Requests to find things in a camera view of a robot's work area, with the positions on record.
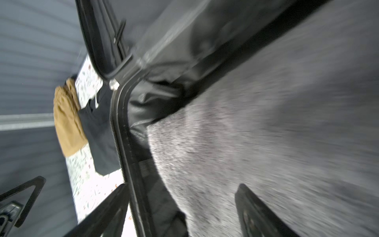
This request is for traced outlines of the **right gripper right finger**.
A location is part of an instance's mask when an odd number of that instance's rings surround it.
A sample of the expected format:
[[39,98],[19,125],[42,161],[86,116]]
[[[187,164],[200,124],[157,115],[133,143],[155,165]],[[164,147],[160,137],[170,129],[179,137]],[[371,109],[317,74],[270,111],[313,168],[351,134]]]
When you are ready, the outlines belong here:
[[244,237],[299,237],[245,184],[239,185],[235,204]]

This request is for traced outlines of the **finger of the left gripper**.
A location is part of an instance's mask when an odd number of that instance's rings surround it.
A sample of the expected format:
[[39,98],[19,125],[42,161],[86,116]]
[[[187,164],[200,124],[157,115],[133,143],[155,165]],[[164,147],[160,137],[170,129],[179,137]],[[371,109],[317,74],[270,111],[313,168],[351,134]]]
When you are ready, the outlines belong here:
[[46,179],[37,176],[1,194],[1,236],[20,228],[39,197]]

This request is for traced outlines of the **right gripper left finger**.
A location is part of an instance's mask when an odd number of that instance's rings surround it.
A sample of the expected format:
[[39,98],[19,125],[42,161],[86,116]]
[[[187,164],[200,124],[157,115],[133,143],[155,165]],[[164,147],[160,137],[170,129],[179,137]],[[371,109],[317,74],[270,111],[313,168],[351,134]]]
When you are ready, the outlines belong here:
[[130,201],[129,187],[119,185],[66,237],[120,237]]

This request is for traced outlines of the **black t-shirt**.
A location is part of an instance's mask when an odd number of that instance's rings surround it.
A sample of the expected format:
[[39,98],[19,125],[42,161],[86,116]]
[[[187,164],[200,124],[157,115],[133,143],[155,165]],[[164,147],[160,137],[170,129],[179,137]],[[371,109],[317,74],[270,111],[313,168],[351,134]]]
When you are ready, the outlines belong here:
[[95,170],[103,176],[120,169],[110,124],[112,94],[109,86],[103,86],[95,98],[79,110],[79,118],[89,143]]

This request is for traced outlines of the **black hard-shell suitcase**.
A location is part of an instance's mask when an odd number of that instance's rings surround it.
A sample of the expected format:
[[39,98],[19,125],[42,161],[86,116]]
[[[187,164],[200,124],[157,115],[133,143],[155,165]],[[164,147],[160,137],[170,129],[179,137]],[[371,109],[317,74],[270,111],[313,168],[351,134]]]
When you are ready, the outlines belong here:
[[77,1],[90,62],[113,91],[110,124],[139,237],[186,237],[158,174],[147,127],[187,105],[223,70],[323,1]]

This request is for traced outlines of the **tan shorts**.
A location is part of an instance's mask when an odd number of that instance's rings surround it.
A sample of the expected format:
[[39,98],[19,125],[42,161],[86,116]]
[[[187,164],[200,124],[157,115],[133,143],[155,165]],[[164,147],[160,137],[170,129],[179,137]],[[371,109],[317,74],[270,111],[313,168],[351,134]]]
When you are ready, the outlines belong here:
[[53,101],[56,134],[66,158],[88,143],[79,117],[80,109],[75,81],[68,78],[63,86],[55,89]]

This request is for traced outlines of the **grey towel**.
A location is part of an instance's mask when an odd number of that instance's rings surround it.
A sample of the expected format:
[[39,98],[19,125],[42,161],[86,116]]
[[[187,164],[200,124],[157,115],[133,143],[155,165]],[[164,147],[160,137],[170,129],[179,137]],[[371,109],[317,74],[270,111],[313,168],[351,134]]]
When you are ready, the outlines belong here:
[[240,237],[243,183],[302,237],[379,234],[379,3],[330,1],[148,128],[192,237]]

